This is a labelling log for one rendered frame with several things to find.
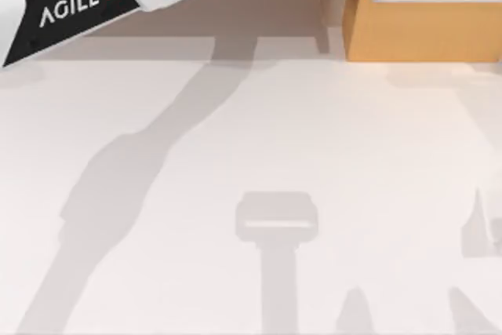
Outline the wooden open shelf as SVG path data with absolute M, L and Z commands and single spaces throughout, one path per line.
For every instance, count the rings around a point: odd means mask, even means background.
M 138 12 L 96 32 L 99 38 L 310 39 L 329 54 L 332 0 L 185 0 L 153 13 Z

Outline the wooden cupboard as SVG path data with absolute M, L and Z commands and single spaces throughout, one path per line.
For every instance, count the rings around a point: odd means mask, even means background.
M 346 0 L 347 60 L 467 62 L 502 60 L 502 4 L 385 4 Z

